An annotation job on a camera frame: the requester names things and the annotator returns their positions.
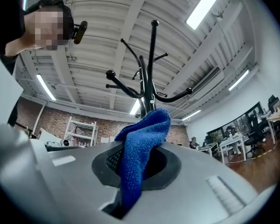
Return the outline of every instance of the gray plastic surface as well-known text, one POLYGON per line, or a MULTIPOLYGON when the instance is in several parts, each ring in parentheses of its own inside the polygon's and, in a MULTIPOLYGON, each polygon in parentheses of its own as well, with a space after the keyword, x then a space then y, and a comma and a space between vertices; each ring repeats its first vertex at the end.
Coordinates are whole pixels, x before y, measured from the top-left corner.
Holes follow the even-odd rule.
POLYGON ((0 127, 0 185, 34 219, 83 224, 211 224, 232 218, 232 223, 242 223, 240 217, 229 217, 206 180, 219 176, 242 200, 242 210, 257 196, 244 178, 211 156, 164 142, 162 147, 182 162, 179 175, 165 189, 143 191, 128 214, 117 220, 100 211, 114 201, 117 189, 101 184, 91 162, 120 142, 48 153, 40 141, 19 141, 19 136, 20 132, 8 126, 0 127), (67 156, 74 161, 54 166, 53 159, 67 156))

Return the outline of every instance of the wooden floor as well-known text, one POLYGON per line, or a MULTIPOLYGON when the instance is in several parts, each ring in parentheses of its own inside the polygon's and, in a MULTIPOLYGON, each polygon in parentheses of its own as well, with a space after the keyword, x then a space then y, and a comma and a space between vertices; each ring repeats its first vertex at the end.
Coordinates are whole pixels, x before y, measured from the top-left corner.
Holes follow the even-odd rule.
MULTIPOLYGON (((237 162, 244 160, 243 154, 232 155, 232 151, 230 151, 229 156, 224 157, 225 164, 242 175, 260 193, 271 185, 277 184, 280 179, 280 132, 277 134, 277 141, 277 145, 273 149, 273 140, 271 135, 268 134, 263 147, 266 150, 265 152, 273 149, 271 152, 253 160, 249 160, 252 157, 252 154, 249 153, 247 154, 247 161, 237 162)), ((257 155, 263 153, 261 149, 255 152, 257 155)))

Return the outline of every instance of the white desk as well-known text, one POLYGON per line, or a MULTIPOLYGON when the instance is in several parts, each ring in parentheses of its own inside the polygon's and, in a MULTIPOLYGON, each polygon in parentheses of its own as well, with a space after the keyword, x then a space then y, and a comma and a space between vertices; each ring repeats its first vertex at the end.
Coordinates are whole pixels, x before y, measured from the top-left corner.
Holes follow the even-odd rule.
POLYGON ((233 143, 236 143, 237 146, 241 145, 242 146, 242 152, 244 154, 244 161, 246 161, 246 152, 245 152, 245 145, 244 145, 244 137, 242 134, 238 134, 238 135, 235 135, 233 136, 232 138, 228 138, 226 140, 223 140, 221 143, 220 143, 220 148, 221 148, 221 155, 222 155, 222 162, 223 164, 225 164, 225 161, 224 161, 224 154, 223 154, 223 147, 227 147, 228 145, 230 144, 233 144, 233 143))
POLYGON ((272 139, 273 139, 273 144, 276 144, 276 140, 275 140, 275 136, 274 136, 273 127, 272 127, 271 122, 280 121, 280 115, 278 113, 274 113, 271 116, 267 117, 266 120, 268 121, 269 126, 270 126, 271 135, 272 135, 272 139))
POLYGON ((210 153, 210 156, 213 156, 211 149, 212 149, 215 145, 217 146, 218 152, 219 152, 218 142, 214 142, 214 143, 210 143, 210 144, 205 144, 204 147, 198 148, 197 150, 198 150, 198 151, 208 151, 208 152, 210 153))

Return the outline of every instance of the white shelving unit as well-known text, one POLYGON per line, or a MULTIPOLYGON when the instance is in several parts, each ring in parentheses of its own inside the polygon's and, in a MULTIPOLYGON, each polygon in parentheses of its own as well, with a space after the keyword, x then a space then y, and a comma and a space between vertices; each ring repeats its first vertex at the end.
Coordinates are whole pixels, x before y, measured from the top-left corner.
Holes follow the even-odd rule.
POLYGON ((90 146, 95 146, 97 144, 97 135, 98 135, 97 123, 96 122, 93 122, 93 124, 82 123, 82 122, 79 122, 79 121, 75 121, 75 120, 72 119, 72 117, 70 117, 69 122, 66 126, 64 139, 66 139, 69 135, 71 135, 72 137, 77 137, 77 138, 81 138, 81 139, 90 140, 91 141, 90 146), (71 131, 68 131, 68 129, 70 127, 70 124, 74 124, 75 127, 71 131), (77 127, 92 130, 91 136, 85 136, 85 135, 81 135, 81 134, 76 133, 76 128, 77 127))

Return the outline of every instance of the desk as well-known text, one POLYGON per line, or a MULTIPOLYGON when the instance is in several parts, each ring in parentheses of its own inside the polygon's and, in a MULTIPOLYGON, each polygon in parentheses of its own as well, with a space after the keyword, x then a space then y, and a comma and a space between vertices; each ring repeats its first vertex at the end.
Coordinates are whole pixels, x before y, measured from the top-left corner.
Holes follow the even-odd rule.
POLYGON ((214 142, 214 143, 210 143, 210 144, 205 144, 204 147, 201 147, 201 148, 199 148, 199 149, 197 149, 197 150, 198 150, 198 151, 208 151, 208 152, 210 153, 210 156, 213 156, 211 149, 212 149, 215 145, 217 146, 218 152, 219 152, 218 142, 214 142))
POLYGON ((233 144, 233 143, 237 143, 238 141, 240 141, 241 143, 241 146, 242 146, 242 152, 244 154, 244 161, 246 161, 246 152, 245 152, 245 146, 244 146, 244 137, 242 134, 237 134, 237 135, 234 135, 232 138, 229 138, 229 139, 226 139, 226 140, 223 140, 221 143, 220 143, 220 148, 221 148, 221 155, 222 155, 222 162, 223 164, 225 164, 225 161, 224 161, 224 154, 223 154, 223 147, 226 147, 230 144, 233 144))
POLYGON ((269 126, 270 126, 271 135, 272 135, 272 139, 273 139, 273 144, 276 144, 276 140, 275 140, 275 136, 274 136, 274 132, 273 132, 271 122, 280 121, 280 115, 278 113, 274 113, 271 116, 267 117, 266 120, 268 121, 269 126))

